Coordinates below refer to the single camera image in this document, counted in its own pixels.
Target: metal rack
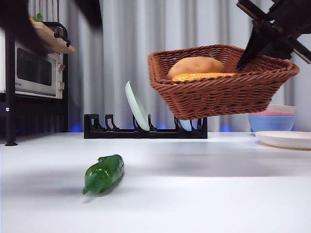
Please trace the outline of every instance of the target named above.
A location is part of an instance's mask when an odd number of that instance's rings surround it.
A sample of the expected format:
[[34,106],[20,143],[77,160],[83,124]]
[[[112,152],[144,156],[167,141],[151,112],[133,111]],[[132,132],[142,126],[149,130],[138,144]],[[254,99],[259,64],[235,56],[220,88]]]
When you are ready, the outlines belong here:
[[98,114],[84,114],[84,138],[207,138],[207,117],[198,119],[196,128],[191,124],[191,132],[185,131],[180,121],[174,117],[174,129],[157,129],[148,115],[150,131],[144,131],[133,116],[134,129],[120,129],[113,121],[113,114],[105,115],[105,125],[101,126]]
[[[58,22],[44,22],[46,26],[60,27],[63,38],[68,39],[66,28]],[[5,34],[5,87],[6,93],[0,95],[4,102],[6,146],[17,145],[16,120],[18,116],[58,115],[61,117],[61,132],[68,131],[68,55],[63,54],[63,81],[66,83],[62,99],[49,99],[45,97],[31,97],[15,93],[15,41]]]

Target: stacked bowls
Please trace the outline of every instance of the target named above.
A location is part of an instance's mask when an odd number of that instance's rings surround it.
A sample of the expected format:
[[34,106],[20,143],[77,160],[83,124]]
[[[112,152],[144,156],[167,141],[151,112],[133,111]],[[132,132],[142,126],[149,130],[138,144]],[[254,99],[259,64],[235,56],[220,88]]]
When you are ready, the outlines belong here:
[[254,132],[290,131],[295,122],[295,107],[270,104],[263,112],[250,113],[248,120]]

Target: wicker basket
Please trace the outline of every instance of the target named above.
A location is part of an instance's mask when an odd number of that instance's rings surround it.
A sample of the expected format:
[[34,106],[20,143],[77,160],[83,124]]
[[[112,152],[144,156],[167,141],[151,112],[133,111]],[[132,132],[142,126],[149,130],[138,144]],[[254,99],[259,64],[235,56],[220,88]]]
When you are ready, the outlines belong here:
[[[264,111],[275,92],[299,72],[299,67],[258,55],[243,69],[236,70],[243,52],[230,45],[154,52],[148,56],[151,86],[181,120]],[[168,80],[166,75],[177,61],[194,56],[213,57],[224,64],[225,73],[237,74],[191,81]]]

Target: white table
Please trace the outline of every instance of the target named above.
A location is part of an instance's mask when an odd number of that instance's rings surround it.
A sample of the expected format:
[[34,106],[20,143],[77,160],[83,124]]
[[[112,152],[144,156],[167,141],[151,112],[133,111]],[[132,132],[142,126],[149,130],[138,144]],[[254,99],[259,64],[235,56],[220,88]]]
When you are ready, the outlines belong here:
[[[252,133],[208,136],[58,133],[1,144],[1,232],[311,232],[311,151],[266,146]],[[115,153],[120,183],[83,196],[86,169]]]

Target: white curtain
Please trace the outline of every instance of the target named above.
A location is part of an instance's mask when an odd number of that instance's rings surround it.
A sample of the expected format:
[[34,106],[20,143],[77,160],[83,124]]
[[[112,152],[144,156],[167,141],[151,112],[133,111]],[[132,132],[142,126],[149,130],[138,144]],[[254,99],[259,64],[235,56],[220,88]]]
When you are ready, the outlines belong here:
[[[253,1],[268,11],[272,1]],[[158,128],[173,127],[173,114],[149,83],[147,56],[153,51],[230,44],[245,48],[251,20],[237,0],[101,0],[104,29],[89,27],[74,1],[60,1],[59,21],[77,53],[69,55],[69,125],[83,130],[83,113],[114,114],[117,126],[132,128],[124,86],[132,81]],[[310,36],[303,37],[311,48]],[[311,131],[311,66],[294,57],[301,72],[272,103],[297,106],[295,129]],[[250,131],[247,114],[214,116],[209,131]]]

